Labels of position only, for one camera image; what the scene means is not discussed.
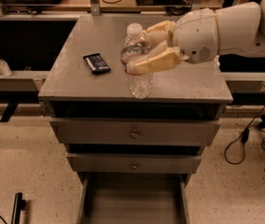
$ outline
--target bottom drawer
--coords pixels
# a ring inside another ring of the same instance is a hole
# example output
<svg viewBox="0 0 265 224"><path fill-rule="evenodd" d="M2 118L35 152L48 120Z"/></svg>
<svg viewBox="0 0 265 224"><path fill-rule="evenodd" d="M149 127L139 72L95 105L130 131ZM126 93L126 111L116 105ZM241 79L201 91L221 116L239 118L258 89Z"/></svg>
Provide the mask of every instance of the bottom drawer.
<svg viewBox="0 0 265 224"><path fill-rule="evenodd" d="M80 223L189 224L180 175L87 174Z"/></svg>
<svg viewBox="0 0 265 224"><path fill-rule="evenodd" d="M201 156L68 154L75 172L194 174Z"/></svg>

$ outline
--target concrete floor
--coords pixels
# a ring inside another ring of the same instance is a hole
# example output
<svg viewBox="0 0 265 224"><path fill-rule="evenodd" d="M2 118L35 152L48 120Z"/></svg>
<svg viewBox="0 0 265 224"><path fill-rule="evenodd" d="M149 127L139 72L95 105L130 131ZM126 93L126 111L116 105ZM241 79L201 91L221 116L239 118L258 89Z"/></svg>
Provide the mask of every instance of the concrete floor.
<svg viewBox="0 0 265 224"><path fill-rule="evenodd" d="M76 223L82 185L50 128L50 118L39 116L38 109L28 110L20 106L9 122L0 122L0 215L11 222L14 195L22 192L28 204L21 211L21 224ZM265 134L251 128L242 164L228 164L223 155L251 120L238 111L221 119L216 139L188 182L190 224L265 224ZM235 144L230 154L239 157L240 146Z"/></svg>

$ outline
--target white robotic arm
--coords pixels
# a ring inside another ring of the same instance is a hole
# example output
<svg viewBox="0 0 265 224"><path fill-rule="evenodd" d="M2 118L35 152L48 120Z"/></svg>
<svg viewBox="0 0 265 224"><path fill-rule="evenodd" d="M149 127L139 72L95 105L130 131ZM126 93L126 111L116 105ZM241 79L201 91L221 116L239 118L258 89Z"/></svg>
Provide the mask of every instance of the white robotic arm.
<svg viewBox="0 0 265 224"><path fill-rule="evenodd" d="M141 59L142 64L135 61L129 65L140 74L174 67L180 63L177 58L179 50L182 59L190 63L212 61L217 55L224 54L265 57L265 0L260 5L251 2L216 11L209 8L192 11L177 22L164 21L149 27L146 33L154 46L163 49L148 54ZM159 54L156 59L157 53L165 50L167 55ZM152 61L163 61L164 66L159 65L156 69Z"/></svg>

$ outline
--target speckled floor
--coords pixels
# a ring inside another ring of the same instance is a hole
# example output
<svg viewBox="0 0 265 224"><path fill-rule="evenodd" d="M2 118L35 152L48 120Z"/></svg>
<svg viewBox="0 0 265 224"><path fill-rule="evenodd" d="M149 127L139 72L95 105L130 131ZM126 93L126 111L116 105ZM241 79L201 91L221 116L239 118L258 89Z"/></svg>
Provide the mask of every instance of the speckled floor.
<svg viewBox="0 0 265 224"><path fill-rule="evenodd" d="M21 211L21 224L76 223L82 185L64 156L65 148L49 117L22 111L0 123L0 214L10 223L14 195L22 192L28 205ZM265 224L265 134L251 128L242 164L228 164L223 156L250 120L221 119L214 143L203 152L186 188L190 224ZM230 154L240 157L238 144Z"/></svg>

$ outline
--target workbench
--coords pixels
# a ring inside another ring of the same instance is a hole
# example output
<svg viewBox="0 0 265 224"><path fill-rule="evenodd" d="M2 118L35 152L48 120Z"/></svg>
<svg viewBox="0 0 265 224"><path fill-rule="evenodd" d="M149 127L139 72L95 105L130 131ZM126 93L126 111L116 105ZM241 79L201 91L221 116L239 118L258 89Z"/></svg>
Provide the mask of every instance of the workbench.
<svg viewBox="0 0 265 224"><path fill-rule="evenodd" d="M164 19L81 16L39 93L82 181L77 223L188 223L184 188L232 97L215 61L182 62L154 74L146 99L130 95L119 59L126 27ZM109 73L91 73L83 56L93 53Z"/></svg>

